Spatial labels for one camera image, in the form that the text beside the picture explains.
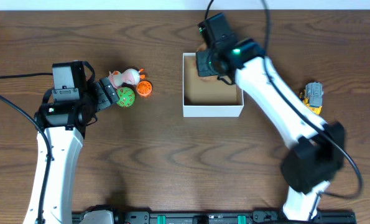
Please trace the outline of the brown plush toy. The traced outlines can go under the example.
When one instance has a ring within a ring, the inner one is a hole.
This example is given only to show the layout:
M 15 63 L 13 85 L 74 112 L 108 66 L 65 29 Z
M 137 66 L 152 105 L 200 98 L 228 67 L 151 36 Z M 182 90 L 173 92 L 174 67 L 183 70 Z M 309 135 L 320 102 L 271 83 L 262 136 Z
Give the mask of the brown plush toy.
M 204 51 L 207 49 L 207 45 L 205 43 L 202 43 L 196 50 L 196 52 Z M 217 76 L 209 76 L 209 77 L 198 77 L 201 81 L 204 82 L 215 82 L 217 81 Z

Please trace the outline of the grey yellow toy truck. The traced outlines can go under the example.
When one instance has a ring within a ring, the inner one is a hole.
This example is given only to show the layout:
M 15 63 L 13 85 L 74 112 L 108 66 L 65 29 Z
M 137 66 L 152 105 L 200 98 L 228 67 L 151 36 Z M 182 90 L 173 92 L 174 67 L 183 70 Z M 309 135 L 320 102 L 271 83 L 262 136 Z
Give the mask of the grey yellow toy truck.
M 323 85 L 319 82 L 311 82 L 300 92 L 299 98 L 308 109 L 319 115 L 323 105 L 323 94 Z

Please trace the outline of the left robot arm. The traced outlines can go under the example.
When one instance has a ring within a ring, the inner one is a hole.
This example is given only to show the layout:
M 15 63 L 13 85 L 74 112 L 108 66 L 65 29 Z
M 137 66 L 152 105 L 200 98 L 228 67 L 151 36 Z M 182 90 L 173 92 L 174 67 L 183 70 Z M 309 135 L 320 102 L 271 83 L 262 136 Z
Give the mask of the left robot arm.
M 69 130 L 64 126 L 44 129 L 44 134 L 51 145 L 47 185 L 42 208 L 44 224 L 72 223 L 72 194 L 75 181 L 75 169 L 84 137 L 76 128 Z M 47 164 L 47 145 L 39 133 L 37 135 L 38 158 L 32 195 L 24 223 L 37 223 L 39 199 Z

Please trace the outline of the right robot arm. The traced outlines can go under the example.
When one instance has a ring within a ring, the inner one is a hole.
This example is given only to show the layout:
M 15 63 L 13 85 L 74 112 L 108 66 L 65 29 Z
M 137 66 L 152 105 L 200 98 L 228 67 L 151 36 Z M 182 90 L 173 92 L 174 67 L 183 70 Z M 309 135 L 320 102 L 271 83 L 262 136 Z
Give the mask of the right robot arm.
M 280 171 L 289 186 L 282 207 L 284 221 L 317 219 L 317 207 L 335 174 L 343 167 L 345 130 L 311 111 L 276 72 L 265 50 L 251 39 L 203 44 L 196 51 L 201 77 L 228 76 L 245 91 L 279 132 L 289 153 Z

